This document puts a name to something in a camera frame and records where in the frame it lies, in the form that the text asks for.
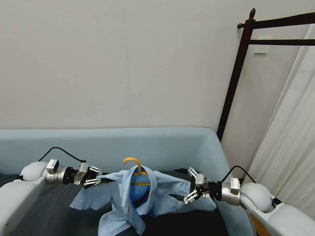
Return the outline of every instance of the finial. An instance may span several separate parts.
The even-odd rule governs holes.
[[[250,17],[254,17],[255,16],[255,13],[256,13],[256,9],[255,8],[253,8],[252,10],[251,10],[251,12],[250,12]]]

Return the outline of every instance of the light blue sofa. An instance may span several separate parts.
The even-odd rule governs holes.
[[[59,146],[104,172],[129,169],[136,157],[152,170],[171,171],[194,167],[213,181],[229,171],[220,142],[208,128],[122,128],[89,130],[2,130],[0,131],[0,173],[19,174],[49,148]],[[46,158],[58,158],[61,165],[78,162],[59,150]],[[255,235],[247,213],[241,208],[217,202],[231,236]]]

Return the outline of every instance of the dark wooden frame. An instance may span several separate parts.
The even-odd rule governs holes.
[[[250,44],[260,45],[295,45],[295,46],[315,46],[315,39],[270,39],[270,40],[253,40],[252,31],[254,29],[274,28],[283,26],[297,26],[306,24],[315,24],[315,12],[297,16],[284,17],[266,21],[254,20],[256,10],[253,8],[250,12],[250,17],[244,24],[239,23],[237,28],[244,28],[240,45],[238,47],[230,83],[227,89],[221,118],[219,121],[217,136],[222,141],[227,119],[233,103],[233,98],[237,88],[238,81],[244,65],[247,49]]]

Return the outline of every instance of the gray fabric surface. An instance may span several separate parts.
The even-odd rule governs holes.
[[[189,179],[186,174],[167,172],[175,177]],[[0,186],[16,179],[16,175],[0,176]],[[80,191],[81,185],[46,185],[38,200],[11,236],[96,236],[101,216],[111,210],[106,205],[100,210],[76,210],[69,207]],[[167,214],[152,218],[144,216],[147,229],[144,236],[151,235],[228,235],[220,212],[193,211]],[[136,236],[133,227],[119,236]]]

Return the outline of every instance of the hanger hook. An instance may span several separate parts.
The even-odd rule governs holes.
[[[138,173],[134,173],[134,174],[133,174],[134,176],[147,175],[146,172],[143,172],[143,171],[141,170],[140,161],[139,161],[137,158],[134,158],[134,157],[127,157],[127,158],[125,158],[125,159],[123,160],[123,164],[125,165],[126,162],[128,162],[128,161],[134,161],[135,163],[137,163],[138,171],[139,171],[139,172],[138,172]]]

